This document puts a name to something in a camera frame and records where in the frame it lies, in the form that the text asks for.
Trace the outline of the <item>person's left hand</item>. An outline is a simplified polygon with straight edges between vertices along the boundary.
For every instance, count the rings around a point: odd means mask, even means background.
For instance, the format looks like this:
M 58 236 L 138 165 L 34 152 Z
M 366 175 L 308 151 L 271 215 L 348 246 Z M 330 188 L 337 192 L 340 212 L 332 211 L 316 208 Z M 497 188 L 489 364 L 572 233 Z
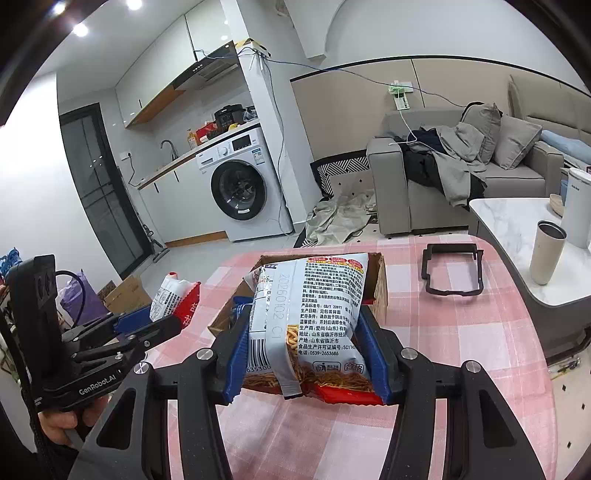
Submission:
M 48 409 L 38 413 L 38 418 L 45 435 L 55 444 L 75 448 L 68 436 L 75 431 L 78 420 L 86 427 L 93 427 L 109 402 L 109 396 L 97 398 L 78 415 L 73 411 L 62 412 L 59 409 Z

